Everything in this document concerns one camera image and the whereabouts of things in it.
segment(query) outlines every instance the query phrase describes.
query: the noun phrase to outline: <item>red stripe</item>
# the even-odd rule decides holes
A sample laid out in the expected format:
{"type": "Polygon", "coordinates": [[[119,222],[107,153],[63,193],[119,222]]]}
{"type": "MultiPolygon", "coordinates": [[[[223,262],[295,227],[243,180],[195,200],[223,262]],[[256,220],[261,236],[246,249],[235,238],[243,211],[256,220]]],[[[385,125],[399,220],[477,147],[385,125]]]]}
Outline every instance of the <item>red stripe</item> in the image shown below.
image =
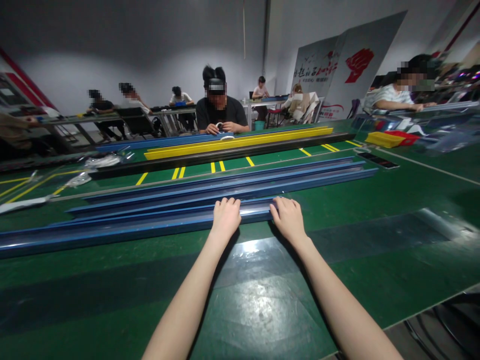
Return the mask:
{"type": "Polygon", "coordinates": [[[16,87],[20,89],[23,95],[25,95],[32,102],[33,105],[43,106],[40,100],[34,95],[33,92],[30,91],[24,82],[17,77],[17,75],[12,72],[6,72],[5,74],[16,85],[16,87]]]}
{"type": "Polygon", "coordinates": [[[465,22],[463,23],[463,25],[460,27],[460,29],[458,29],[458,31],[456,32],[455,36],[453,37],[453,39],[450,41],[450,43],[446,46],[445,51],[448,51],[450,50],[450,48],[453,46],[453,44],[457,41],[457,39],[459,38],[459,36],[462,34],[462,32],[464,31],[464,29],[467,27],[467,25],[469,24],[470,20],[472,20],[472,18],[474,17],[475,13],[479,10],[480,8],[480,2],[475,6],[475,8],[472,10],[471,14],[466,18],[465,22]]]}
{"type": "Polygon", "coordinates": [[[22,79],[23,82],[36,94],[38,99],[40,99],[43,102],[43,104],[41,103],[40,105],[37,105],[37,106],[43,106],[45,104],[46,106],[48,106],[50,108],[58,110],[50,102],[50,100],[45,96],[45,94],[37,87],[37,85],[35,85],[35,83],[32,81],[32,79],[30,79],[29,76],[26,73],[24,73],[24,71],[10,58],[10,56],[7,55],[7,53],[1,47],[0,47],[0,56],[13,69],[13,71],[15,71],[18,74],[20,79],[22,79]]]}

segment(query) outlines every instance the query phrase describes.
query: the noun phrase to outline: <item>yellow plastic bin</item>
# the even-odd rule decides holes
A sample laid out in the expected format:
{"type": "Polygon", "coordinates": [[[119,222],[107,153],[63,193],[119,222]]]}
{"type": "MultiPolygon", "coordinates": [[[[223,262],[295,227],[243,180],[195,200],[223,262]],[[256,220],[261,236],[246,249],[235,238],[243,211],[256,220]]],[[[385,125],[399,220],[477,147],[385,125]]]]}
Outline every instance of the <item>yellow plastic bin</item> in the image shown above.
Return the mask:
{"type": "Polygon", "coordinates": [[[384,148],[391,149],[400,145],[403,140],[405,140],[404,137],[389,135],[383,132],[376,131],[369,133],[365,141],[367,143],[372,143],[375,145],[380,145],[384,148]]]}

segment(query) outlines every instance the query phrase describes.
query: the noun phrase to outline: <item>yellow metal rail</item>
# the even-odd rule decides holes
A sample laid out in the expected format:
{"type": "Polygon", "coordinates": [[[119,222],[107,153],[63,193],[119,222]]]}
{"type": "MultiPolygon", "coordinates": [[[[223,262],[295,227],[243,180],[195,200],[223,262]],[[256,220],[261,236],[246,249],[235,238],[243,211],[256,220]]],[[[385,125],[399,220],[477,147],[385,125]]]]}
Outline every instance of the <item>yellow metal rail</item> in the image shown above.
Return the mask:
{"type": "Polygon", "coordinates": [[[301,129],[294,131],[274,132],[256,136],[239,137],[235,139],[226,139],[220,141],[201,142],[190,145],[170,146],[159,149],[150,149],[144,155],[147,160],[156,160],[171,158],[183,155],[192,155],[207,153],[217,150],[226,150],[234,148],[242,148],[251,145],[260,145],[267,143],[276,143],[285,140],[295,140],[302,138],[310,138],[320,135],[328,135],[333,132],[333,128],[326,126],[314,127],[309,129],[301,129]]]}

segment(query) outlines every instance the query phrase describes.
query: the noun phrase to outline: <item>white shirt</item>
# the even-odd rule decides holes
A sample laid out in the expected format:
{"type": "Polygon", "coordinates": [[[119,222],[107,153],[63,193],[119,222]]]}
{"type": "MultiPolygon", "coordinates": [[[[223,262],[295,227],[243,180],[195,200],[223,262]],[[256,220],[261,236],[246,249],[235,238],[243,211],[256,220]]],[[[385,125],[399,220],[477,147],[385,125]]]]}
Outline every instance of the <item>white shirt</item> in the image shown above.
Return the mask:
{"type": "Polygon", "coordinates": [[[188,103],[191,101],[192,101],[192,98],[186,92],[183,92],[183,91],[180,97],[175,97],[175,94],[172,94],[170,99],[170,102],[174,104],[181,103],[181,102],[188,103]]]}
{"type": "Polygon", "coordinates": [[[396,103],[404,103],[404,104],[414,104],[412,98],[410,97],[410,91],[402,90],[397,91],[394,88],[393,84],[387,85],[382,87],[378,92],[374,94],[367,95],[365,99],[364,108],[368,112],[372,112],[376,110],[376,113],[383,112],[385,113],[386,110],[377,109],[375,104],[380,100],[386,100],[396,103]]]}
{"type": "Polygon", "coordinates": [[[262,88],[260,88],[260,86],[257,86],[255,90],[253,90],[253,95],[260,95],[261,97],[263,97],[265,93],[268,93],[268,92],[269,91],[267,90],[267,87],[265,85],[263,85],[262,88]]]}

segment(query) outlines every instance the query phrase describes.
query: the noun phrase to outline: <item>red plastic bin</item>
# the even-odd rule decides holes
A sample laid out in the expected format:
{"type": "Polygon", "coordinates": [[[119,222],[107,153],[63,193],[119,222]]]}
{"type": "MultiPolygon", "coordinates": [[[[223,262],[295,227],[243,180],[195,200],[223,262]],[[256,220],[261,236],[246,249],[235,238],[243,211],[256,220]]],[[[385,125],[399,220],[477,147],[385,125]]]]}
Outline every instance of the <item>red plastic bin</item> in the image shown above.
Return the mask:
{"type": "Polygon", "coordinates": [[[403,131],[385,131],[385,134],[405,138],[405,140],[403,140],[399,146],[410,146],[413,145],[418,139],[420,139],[420,136],[409,134],[403,131]]]}

